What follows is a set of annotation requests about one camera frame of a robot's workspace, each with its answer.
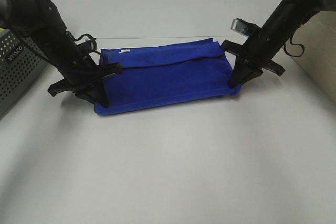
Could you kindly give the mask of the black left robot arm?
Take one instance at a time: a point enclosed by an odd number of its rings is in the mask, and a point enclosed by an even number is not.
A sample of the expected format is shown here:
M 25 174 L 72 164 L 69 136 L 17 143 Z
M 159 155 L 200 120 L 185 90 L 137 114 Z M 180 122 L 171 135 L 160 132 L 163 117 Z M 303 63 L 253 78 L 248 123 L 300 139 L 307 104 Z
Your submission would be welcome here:
M 1 0 L 1 23 L 17 37 L 30 38 L 41 50 L 38 56 L 61 73 L 63 79 L 48 89 L 51 96 L 71 91 L 92 104 L 109 106 L 103 80 L 120 74 L 121 64 L 108 63 L 106 56 L 96 64 L 90 57 L 97 52 L 96 39 L 90 34 L 85 42 L 80 42 L 82 36 L 75 38 L 51 0 Z

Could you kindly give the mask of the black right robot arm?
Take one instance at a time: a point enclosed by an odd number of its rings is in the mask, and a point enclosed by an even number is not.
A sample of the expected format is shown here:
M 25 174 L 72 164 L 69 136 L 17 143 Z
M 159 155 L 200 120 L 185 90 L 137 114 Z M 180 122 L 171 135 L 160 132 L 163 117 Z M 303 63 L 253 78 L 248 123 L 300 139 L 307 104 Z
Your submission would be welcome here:
M 273 57 L 286 47 L 287 41 L 292 41 L 298 28 L 321 11 L 335 11 L 335 0 L 281 0 L 262 27 L 234 19 L 231 29 L 247 39 L 242 45 L 229 40 L 221 45 L 225 52 L 236 57 L 229 87 L 261 76 L 264 69 L 281 76 L 285 70 L 272 60 Z

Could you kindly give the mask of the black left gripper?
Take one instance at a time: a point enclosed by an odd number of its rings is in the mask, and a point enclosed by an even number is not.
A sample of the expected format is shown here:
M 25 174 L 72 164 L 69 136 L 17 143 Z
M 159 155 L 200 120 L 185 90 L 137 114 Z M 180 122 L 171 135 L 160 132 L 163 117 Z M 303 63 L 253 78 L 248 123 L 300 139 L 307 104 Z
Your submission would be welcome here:
M 96 64 L 87 52 L 79 51 L 67 58 L 53 58 L 50 61 L 61 73 L 63 79 L 48 88 L 51 96 L 71 91 L 76 98 L 89 103 L 100 103 L 104 108 L 109 106 L 109 99 L 103 80 L 121 73 L 121 63 L 108 63 L 107 57 L 100 54 L 102 64 Z

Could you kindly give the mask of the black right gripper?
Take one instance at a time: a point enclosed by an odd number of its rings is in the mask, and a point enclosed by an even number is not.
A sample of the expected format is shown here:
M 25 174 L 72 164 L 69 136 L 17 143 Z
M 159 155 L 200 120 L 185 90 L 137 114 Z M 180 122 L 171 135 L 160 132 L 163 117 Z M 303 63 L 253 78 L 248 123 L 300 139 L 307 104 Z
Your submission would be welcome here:
M 242 86 L 246 82 L 260 77 L 263 74 L 261 68 L 281 76 L 285 69 L 272 61 L 272 58 L 280 50 L 283 43 L 272 38 L 262 28 L 254 30 L 242 45 L 224 40 L 221 48 L 237 56 L 229 80 L 229 87 Z

